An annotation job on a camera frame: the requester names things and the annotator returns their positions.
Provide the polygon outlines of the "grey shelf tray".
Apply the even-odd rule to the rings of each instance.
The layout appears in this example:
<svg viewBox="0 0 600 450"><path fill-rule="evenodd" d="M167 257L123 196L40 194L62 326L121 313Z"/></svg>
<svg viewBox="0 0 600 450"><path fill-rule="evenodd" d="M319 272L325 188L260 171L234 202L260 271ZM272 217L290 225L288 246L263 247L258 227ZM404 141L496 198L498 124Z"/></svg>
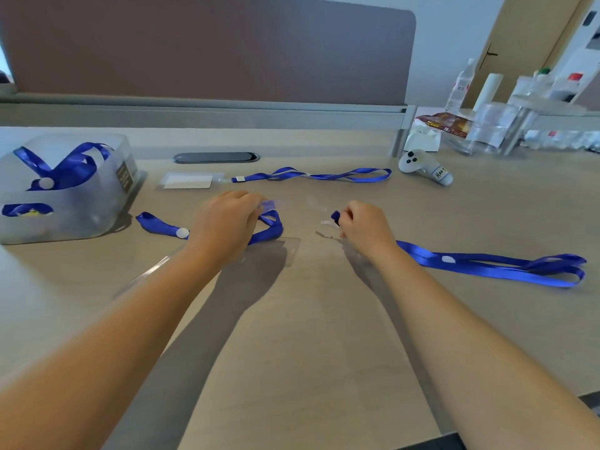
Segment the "grey shelf tray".
<svg viewBox="0 0 600 450"><path fill-rule="evenodd" d="M543 116L582 116L587 112L587 109L581 105L537 95L512 95L507 103L524 107Z"/></svg>

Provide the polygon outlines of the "long blue lanyard clear clip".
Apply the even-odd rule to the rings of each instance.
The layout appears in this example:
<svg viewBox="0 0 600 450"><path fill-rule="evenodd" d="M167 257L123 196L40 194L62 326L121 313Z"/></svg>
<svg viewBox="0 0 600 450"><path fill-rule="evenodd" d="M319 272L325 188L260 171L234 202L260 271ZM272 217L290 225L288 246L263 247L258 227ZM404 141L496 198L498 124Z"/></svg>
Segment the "long blue lanyard clear clip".
<svg viewBox="0 0 600 450"><path fill-rule="evenodd" d="M340 212L331 214L332 223L338 227ZM399 250L394 257L381 263L366 260L379 272L389 288L397 293L436 289L435 281L426 269L554 288L572 288L585 277L583 266L587 260L575 254L527 260L491 254L434 252L414 243L395 241Z"/></svg>

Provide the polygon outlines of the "red cap bottle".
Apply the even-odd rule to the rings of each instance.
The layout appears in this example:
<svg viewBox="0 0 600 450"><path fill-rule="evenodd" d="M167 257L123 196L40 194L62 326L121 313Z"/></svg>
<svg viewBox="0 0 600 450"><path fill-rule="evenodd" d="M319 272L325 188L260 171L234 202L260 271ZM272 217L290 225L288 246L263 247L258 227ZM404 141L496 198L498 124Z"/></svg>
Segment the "red cap bottle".
<svg viewBox="0 0 600 450"><path fill-rule="evenodd" d="M574 72L567 77L555 80L549 89L546 98L554 101L570 103L579 91L579 86L584 74Z"/></svg>

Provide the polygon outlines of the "clear water bottle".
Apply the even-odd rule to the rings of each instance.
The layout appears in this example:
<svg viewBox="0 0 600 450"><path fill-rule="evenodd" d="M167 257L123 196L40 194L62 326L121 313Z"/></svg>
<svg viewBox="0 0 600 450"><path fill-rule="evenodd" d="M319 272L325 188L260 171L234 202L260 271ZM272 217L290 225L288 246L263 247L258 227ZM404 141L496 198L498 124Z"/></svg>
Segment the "clear water bottle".
<svg viewBox="0 0 600 450"><path fill-rule="evenodd" d="M471 58L468 61L467 67L458 75L454 86L447 99L444 112L456 113L460 111L465 97L469 91L470 85L473 82L476 72L476 59Z"/></svg>

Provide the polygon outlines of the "person's right forearm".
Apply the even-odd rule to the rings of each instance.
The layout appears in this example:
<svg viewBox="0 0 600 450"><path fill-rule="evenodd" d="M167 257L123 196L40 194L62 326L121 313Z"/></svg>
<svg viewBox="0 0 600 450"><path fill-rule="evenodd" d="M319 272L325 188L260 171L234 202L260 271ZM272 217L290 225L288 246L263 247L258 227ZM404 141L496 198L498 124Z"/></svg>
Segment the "person's right forearm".
<svg viewBox="0 0 600 450"><path fill-rule="evenodd" d="M600 450L600 419L394 242L364 252L468 450Z"/></svg>

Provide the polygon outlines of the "beige wooden door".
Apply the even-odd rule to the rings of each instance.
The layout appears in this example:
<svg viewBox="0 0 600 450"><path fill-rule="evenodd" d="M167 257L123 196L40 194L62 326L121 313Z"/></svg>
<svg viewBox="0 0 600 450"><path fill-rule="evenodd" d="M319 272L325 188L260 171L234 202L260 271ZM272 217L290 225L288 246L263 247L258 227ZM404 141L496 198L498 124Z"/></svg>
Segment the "beige wooden door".
<svg viewBox="0 0 600 450"><path fill-rule="evenodd" d="M490 73L503 74L494 102L505 103L521 76L555 67L595 0L505 0L463 102L473 108ZM484 59L488 44L497 57Z"/></svg>

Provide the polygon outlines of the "brown snack packet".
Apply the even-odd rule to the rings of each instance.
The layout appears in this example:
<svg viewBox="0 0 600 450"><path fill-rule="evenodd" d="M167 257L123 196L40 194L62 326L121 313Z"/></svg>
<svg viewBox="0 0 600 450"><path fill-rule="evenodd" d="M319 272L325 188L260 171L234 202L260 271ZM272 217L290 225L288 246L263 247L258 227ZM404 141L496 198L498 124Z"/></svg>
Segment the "brown snack packet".
<svg viewBox="0 0 600 450"><path fill-rule="evenodd" d="M472 120L450 112L438 112L431 115L422 114L417 116L415 121L429 128L437 129L461 138L466 138L468 136L473 123Z"/></svg>

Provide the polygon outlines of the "clear plastic badge holder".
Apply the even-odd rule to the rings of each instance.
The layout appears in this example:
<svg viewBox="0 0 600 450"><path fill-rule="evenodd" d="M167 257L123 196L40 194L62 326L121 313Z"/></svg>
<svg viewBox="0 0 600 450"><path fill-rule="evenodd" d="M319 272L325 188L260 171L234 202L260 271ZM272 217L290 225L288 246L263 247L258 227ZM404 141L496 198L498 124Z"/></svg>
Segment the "clear plastic badge holder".
<svg viewBox="0 0 600 450"><path fill-rule="evenodd" d="M302 239L298 237L281 237L273 241L256 243L247 248L240 261L231 264L228 269L240 267L247 270L249 268L258 267L260 272L280 273L283 268L288 268L292 265L301 241ZM112 296L113 299L117 299L135 285L150 277L155 271L158 271L163 265L167 264L180 250L181 249L179 248L173 253L165 256L147 271L121 287Z"/></svg>

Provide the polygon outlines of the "white handheld controller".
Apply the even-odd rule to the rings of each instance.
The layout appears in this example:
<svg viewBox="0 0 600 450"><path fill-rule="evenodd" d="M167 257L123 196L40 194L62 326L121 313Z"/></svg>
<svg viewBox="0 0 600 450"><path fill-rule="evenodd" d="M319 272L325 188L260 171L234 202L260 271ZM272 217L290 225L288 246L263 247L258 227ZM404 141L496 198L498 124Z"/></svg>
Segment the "white handheld controller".
<svg viewBox="0 0 600 450"><path fill-rule="evenodd" d="M404 152L398 162L399 170L406 174L419 174L444 187L450 186L453 175L431 154L421 149Z"/></svg>

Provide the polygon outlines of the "green cap bottle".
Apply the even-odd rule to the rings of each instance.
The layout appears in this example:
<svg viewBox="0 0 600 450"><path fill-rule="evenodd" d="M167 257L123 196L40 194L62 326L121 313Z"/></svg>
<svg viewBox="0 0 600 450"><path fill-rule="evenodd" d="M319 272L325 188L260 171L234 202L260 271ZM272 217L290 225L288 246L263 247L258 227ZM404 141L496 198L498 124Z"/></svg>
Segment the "green cap bottle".
<svg viewBox="0 0 600 450"><path fill-rule="evenodd" d="M532 81L532 95L544 97L554 84L554 77L551 75L550 67L543 67L536 72Z"/></svg>

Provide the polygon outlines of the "grey divider rail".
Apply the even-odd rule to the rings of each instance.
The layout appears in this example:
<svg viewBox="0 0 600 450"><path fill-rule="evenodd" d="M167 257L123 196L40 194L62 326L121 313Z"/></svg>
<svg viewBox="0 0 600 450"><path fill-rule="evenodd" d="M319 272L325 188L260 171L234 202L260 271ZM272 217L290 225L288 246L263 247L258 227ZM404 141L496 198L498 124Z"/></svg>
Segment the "grey divider rail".
<svg viewBox="0 0 600 450"><path fill-rule="evenodd" d="M258 102L0 92L0 126L395 131L404 147L417 105Z"/></svg>

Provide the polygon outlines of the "person's left forearm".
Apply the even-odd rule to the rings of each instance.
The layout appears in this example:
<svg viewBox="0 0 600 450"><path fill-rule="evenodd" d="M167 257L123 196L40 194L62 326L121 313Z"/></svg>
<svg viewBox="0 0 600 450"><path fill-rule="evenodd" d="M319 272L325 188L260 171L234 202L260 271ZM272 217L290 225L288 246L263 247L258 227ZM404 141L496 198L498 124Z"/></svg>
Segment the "person's left forearm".
<svg viewBox="0 0 600 450"><path fill-rule="evenodd" d="M100 450L187 309L247 241L188 241L82 332L0 381L0 450Z"/></svg>

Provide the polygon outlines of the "white card badge holder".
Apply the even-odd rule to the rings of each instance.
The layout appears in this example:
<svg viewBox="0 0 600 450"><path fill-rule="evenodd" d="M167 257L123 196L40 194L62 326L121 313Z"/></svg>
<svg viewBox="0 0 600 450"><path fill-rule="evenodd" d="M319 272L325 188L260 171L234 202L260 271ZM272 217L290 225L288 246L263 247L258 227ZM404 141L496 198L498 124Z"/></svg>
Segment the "white card badge holder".
<svg viewBox="0 0 600 450"><path fill-rule="evenodd" d="M160 186L164 189L209 189L212 184L224 181L224 173L166 173Z"/></svg>

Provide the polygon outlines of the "brown desk divider panel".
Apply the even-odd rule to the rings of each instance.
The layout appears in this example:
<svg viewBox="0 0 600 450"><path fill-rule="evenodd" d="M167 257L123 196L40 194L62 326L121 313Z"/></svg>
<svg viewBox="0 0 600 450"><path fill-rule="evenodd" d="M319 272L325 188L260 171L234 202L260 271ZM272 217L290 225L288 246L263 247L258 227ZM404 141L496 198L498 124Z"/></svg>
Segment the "brown desk divider panel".
<svg viewBox="0 0 600 450"><path fill-rule="evenodd" d="M25 93L402 105L413 12L326 0L0 0Z"/></svg>

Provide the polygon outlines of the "person's left hand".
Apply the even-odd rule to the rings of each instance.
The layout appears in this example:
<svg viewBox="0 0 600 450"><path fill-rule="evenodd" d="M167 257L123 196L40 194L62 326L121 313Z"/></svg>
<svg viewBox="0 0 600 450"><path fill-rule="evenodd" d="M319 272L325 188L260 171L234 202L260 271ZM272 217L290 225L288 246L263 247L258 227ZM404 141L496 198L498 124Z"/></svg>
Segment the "person's left hand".
<svg viewBox="0 0 600 450"><path fill-rule="evenodd" d="M195 262L221 268L240 258L246 249L253 232L236 232L232 227L232 192L200 207L184 248L185 255Z"/></svg>

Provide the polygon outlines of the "clear plastic container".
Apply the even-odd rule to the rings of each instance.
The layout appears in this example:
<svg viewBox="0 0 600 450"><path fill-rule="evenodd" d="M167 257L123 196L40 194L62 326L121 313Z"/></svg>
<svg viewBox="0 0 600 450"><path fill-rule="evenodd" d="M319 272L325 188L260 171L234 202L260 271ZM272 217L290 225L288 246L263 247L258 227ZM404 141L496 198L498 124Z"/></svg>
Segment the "clear plastic container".
<svg viewBox="0 0 600 450"><path fill-rule="evenodd" d="M466 138L443 134L442 142L463 155L496 153L518 110L518 106L506 103L484 104L475 112L473 121L468 126Z"/></svg>

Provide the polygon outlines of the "person's right hand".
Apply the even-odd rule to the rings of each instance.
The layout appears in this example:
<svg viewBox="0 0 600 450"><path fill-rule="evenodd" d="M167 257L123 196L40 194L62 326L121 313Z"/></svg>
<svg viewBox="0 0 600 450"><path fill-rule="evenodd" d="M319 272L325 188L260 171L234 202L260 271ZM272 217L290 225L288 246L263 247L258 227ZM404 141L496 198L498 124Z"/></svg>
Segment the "person's right hand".
<svg viewBox="0 0 600 450"><path fill-rule="evenodd" d="M359 226L361 235L358 240L347 240L349 244L371 263L381 263L398 253L394 235L384 212L377 206L359 200L349 203L361 203Z"/></svg>

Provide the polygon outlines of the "white paper roll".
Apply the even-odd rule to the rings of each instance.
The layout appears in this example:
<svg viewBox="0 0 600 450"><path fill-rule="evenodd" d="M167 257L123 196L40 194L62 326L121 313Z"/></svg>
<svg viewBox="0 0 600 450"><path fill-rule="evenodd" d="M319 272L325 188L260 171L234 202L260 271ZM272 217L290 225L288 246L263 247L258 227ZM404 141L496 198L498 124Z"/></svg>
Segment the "white paper roll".
<svg viewBox="0 0 600 450"><path fill-rule="evenodd" d="M496 92L498 91L500 84L503 80L503 74L490 73L484 82L484 85L479 92L476 102L473 106L473 111L477 112L484 105L491 103Z"/></svg>

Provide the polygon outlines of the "translucent plastic storage bin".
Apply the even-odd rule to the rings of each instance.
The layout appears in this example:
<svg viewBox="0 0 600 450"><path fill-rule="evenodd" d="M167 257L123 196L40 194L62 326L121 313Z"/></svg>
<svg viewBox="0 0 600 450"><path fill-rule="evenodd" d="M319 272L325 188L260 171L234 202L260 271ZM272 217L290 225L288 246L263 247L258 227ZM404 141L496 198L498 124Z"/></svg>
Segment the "translucent plastic storage bin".
<svg viewBox="0 0 600 450"><path fill-rule="evenodd" d="M89 239L112 229L140 172L123 134L45 134L0 155L0 244Z"/></svg>

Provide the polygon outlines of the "row of small bottles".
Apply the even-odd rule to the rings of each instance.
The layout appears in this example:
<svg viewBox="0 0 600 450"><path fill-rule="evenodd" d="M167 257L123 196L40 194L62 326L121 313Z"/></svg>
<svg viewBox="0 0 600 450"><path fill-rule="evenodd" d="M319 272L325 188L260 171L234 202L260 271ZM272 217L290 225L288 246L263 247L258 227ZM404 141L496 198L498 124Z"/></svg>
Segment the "row of small bottles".
<svg viewBox="0 0 600 450"><path fill-rule="evenodd" d="M527 148L539 150L583 151L600 148L600 131L534 131L526 133Z"/></svg>

